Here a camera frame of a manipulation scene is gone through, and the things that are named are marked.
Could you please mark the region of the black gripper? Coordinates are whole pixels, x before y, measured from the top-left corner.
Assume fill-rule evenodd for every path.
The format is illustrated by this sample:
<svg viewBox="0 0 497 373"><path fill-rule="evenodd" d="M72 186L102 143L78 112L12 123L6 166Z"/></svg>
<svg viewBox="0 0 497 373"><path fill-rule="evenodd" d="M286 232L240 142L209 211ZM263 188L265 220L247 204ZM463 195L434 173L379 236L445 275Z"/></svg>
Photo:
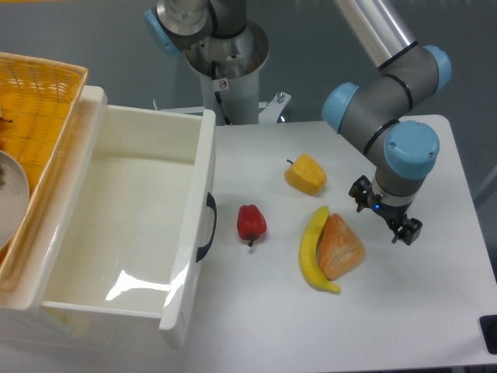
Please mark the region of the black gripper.
<svg viewBox="0 0 497 373"><path fill-rule="evenodd" d="M355 200L357 212L369 208L385 220L389 229L394 233L391 240L393 244L402 241L410 246L419 237L422 222L415 218L408 218L407 215L412 203L389 201L382 195L375 194L371 191L371 182L365 175L352 184L349 196Z"/></svg>

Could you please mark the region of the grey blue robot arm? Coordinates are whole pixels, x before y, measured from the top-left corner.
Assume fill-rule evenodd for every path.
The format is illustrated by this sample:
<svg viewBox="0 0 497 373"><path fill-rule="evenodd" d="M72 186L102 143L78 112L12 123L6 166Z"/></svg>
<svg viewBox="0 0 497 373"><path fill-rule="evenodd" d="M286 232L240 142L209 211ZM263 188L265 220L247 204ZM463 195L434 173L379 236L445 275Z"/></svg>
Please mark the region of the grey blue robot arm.
<svg viewBox="0 0 497 373"><path fill-rule="evenodd" d="M375 64L379 79L339 85L323 119L375 165L349 195L359 209L381 216L394 239L413 243L421 221L407 215L440 149L435 131L403 116L442 89L452 66L438 47L418 44L389 1L339 1L337 8ZM200 78L204 106L220 125L258 124L259 70L269 55L264 31L244 1L160 1L144 21L168 56L185 54Z"/></svg>

